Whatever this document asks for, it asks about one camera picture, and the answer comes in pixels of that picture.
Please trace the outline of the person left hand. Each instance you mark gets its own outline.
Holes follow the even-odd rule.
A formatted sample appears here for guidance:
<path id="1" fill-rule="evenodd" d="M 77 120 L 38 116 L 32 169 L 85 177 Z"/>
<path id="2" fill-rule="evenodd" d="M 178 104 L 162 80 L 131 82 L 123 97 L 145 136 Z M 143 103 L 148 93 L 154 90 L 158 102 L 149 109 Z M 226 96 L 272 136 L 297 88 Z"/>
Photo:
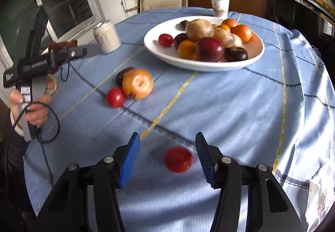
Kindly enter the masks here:
<path id="1" fill-rule="evenodd" d="M 23 103 L 23 95 L 17 89 L 12 89 L 9 93 L 9 107 L 10 107 L 10 120 L 13 125 L 18 118 L 20 112 L 18 106 Z M 49 93 L 45 93 L 42 97 L 37 99 L 37 102 L 42 102 L 49 105 L 52 100 L 52 96 Z M 24 119 L 34 126 L 41 126 L 47 120 L 49 109 L 42 104 L 30 105 L 30 111 L 26 113 Z"/>

